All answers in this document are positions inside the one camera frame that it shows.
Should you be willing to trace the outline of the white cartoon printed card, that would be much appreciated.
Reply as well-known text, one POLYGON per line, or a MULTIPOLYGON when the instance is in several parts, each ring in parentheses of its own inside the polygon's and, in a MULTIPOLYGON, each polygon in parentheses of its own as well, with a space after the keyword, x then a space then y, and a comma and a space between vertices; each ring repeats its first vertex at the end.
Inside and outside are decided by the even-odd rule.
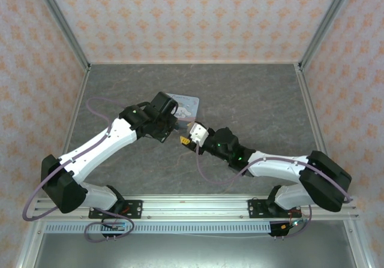
POLYGON ((200 102, 198 97, 171 93, 167 94, 178 103, 178 109, 175 116, 180 122, 190 123, 195 121, 200 102))

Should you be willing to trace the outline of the small right base circuit board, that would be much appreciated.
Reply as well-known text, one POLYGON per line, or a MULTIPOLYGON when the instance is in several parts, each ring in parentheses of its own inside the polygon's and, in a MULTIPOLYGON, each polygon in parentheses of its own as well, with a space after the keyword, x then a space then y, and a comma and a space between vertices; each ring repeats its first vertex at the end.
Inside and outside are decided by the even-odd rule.
POLYGON ((291 228, 298 226, 302 222, 303 222, 302 218, 301 219, 295 219, 295 220, 292 220, 292 221, 288 221, 288 222, 282 223, 280 228, 282 230, 290 230, 291 228))

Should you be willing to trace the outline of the small base circuit board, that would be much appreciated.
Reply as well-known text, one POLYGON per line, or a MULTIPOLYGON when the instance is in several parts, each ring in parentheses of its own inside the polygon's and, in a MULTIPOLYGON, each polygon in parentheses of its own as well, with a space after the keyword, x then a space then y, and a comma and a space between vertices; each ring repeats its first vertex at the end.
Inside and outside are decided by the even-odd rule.
POLYGON ((125 231, 124 222, 103 222, 104 231, 120 231, 121 233, 125 231))
POLYGON ((292 221, 288 221, 288 222, 282 223, 280 228, 282 230, 290 230, 291 228, 298 226, 302 222, 303 222, 302 218, 301 219, 295 219, 295 220, 292 220, 292 221))

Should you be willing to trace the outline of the small left base circuit board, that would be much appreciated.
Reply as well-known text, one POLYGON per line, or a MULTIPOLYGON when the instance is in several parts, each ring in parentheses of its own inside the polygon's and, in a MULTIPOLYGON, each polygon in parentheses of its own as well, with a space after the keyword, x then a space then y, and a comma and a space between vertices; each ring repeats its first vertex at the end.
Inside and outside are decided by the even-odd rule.
POLYGON ((125 231, 124 222, 103 222, 104 231, 120 231, 121 233, 125 231))

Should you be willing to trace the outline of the grey metal panel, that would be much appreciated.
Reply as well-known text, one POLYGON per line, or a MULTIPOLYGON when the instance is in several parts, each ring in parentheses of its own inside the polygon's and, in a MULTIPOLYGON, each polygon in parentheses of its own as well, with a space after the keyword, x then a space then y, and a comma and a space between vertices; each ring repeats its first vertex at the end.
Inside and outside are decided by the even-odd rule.
POLYGON ((356 268, 344 236, 308 231, 290 239, 133 234, 89 243, 79 234, 43 237, 34 268, 356 268))

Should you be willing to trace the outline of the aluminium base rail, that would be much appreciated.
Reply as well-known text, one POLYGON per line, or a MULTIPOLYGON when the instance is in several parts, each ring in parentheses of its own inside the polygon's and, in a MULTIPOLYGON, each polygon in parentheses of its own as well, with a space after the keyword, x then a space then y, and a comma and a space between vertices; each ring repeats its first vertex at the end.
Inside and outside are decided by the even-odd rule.
MULTIPOLYGON (((263 195, 211 194, 211 195, 126 195, 128 200, 142 200, 139 221, 248 221, 248 200, 265 198, 263 195)), ((49 198, 36 198, 28 209, 28 216, 38 216, 54 207, 49 198)), ((355 201, 343 205, 340 212, 329 212, 317 205, 312 207, 312 220, 359 219, 362 212, 355 201)), ((63 214, 55 210, 42 221, 85 221, 89 208, 80 207, 63 214)))

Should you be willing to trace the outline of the aluminium table side rail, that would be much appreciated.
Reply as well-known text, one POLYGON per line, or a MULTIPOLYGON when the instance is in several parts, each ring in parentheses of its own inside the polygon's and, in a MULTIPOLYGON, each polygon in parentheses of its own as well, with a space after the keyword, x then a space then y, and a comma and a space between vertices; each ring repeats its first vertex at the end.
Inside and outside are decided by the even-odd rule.
POLYGON ((300 63, 295 64, 295 71, 296 76, 298 79, 299 87, 302 93, 302 97, 304 100, 305 108, 307 111, 307 115, 310 121, 311 130, 313 132, 314 140, 316 143, 316 147, 318 150, 322 151, 323 153, 327 154, 328 151, 326 149, 326 144, 323 139, 323 135, 320 129, 320 124, 316 116, 316 112, 314 109, 314 105, 310 96, 310 91, 305 79, 304 72, 300 66, 300 63))
POLYGON ((61 154, 65 154, 68 151, 68 147, 70 145, 71 136, 72 136, 72 133, 73 133, 73 130, 74 130, 74 126, 75 126, 75 123, 76 123, 76 119, 77 119, 77 114, 78 114, 79 109, 80 109, 80 105, 81 105, 81 102, 82 102, 83 94, 84 94, 84 91, 85 91, 85 88, 86 88, 86 83, 88 81, 88 77, 89 77, 89 73, 90 73, 91 67, 92 67, 91 64, 89 64, 89 66, 86 67, 85 73, 83 75, 82 81, 81 81, 79 89, 77 91, 76 100, 75 100, 74 107, 73 107, 72 112, 71 112, 70 122, 69 122, 69 126, 68 126, 67 133, 66 133, 66 136, 65 136, 65 141, 64 141, 64 144, 63 144, 63 147, 62 147, 61 154))

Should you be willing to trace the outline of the aluminium frame post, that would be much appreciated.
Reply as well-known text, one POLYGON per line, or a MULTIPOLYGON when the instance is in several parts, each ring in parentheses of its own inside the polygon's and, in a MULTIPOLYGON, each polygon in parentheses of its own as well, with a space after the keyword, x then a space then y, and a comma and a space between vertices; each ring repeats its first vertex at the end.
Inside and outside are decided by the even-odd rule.
POLYGON ((76 59, 80 63, 80 65, 88 71, 91 67, 90 62, 87 60, 85 53, 83 52, 79 42, 76 39, 75 34, 73 33, 72 29, 70 28, 64 13, 60 9, 58 3, 56 0, 43 0, 48 7, 51 16, 54 18, 56 24, 60 28, 61 32, 64 35, 64 38, 69 43, 76 59))
POLYGON ((313 38, 311 39, 301 61, 298 62, 298 68, 300 71, 304 71, 305 68, 310 63, 313 55, 319 48, 323 38, 325 37, 327 31, 331 27, 335 17, 337 16, 344 2, 345 0, 332 0, 313 38))

